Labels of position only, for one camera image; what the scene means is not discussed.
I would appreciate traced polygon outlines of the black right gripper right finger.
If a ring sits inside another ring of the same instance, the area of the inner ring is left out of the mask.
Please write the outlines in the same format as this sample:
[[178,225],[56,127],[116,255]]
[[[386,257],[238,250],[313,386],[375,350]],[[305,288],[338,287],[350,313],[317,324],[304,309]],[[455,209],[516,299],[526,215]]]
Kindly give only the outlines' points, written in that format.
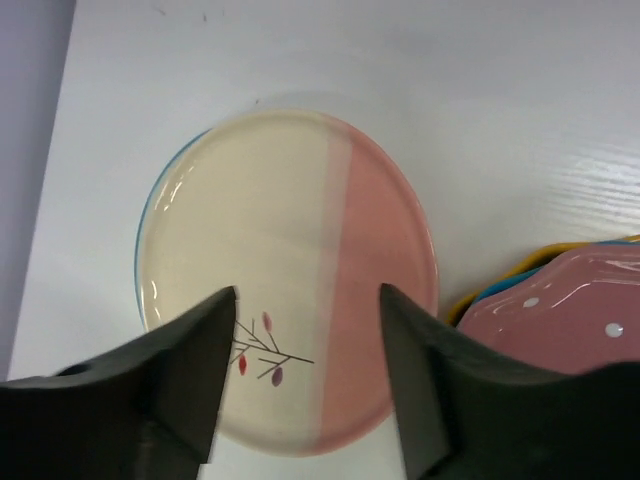
[[393,285],[379,305],[407,478],[638,477],[637,363],[566,375],[485,347]]

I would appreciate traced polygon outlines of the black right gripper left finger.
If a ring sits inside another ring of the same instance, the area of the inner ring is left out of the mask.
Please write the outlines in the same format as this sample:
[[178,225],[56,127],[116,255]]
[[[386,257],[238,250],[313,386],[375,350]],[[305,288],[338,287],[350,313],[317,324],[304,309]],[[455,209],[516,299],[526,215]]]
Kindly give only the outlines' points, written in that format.
[[236,324],[225,287],[49,377],[1,385],[4,479],[195,479],[210,457]]

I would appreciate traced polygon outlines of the maroon dotted plate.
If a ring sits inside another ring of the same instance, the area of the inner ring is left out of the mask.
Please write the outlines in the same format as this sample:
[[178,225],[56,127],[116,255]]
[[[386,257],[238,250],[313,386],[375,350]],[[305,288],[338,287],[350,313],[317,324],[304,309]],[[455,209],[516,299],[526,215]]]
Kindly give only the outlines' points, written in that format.
[[485,297],[458,329],[519,361],[566,374],[639,358],[639,248],[591,244]]

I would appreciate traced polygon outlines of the yellow dotted plate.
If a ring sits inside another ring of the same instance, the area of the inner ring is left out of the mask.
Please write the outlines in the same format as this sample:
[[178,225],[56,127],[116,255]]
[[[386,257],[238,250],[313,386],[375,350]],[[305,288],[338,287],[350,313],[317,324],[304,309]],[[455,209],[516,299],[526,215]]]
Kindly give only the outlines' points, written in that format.
[[591,245],[631,245],[639,246],[639,235],[632,235],[613,240],[595,242],[560,242],[544,246],[526,256],[519,264],[503,273],[500,277],[490,281],[484,287],[471,292],[460,299],[449,311],[446,323],[457,326],[468,309],[478,301],[508,290],[525,281],[536,272],[543,269],[558,256],[571,250]]

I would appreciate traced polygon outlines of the pink plate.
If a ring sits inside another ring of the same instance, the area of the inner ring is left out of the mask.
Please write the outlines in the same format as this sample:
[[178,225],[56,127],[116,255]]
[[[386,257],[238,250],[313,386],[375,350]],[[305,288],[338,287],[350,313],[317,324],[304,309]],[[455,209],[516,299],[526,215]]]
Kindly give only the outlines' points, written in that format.
[[265,110],[203,136],[151,216],[149,329],[233,286],[235,339],[219,429],[279,455],[318,455],[391,413],[378,291],[438,309],[421,205],[370,137],[334,117]]

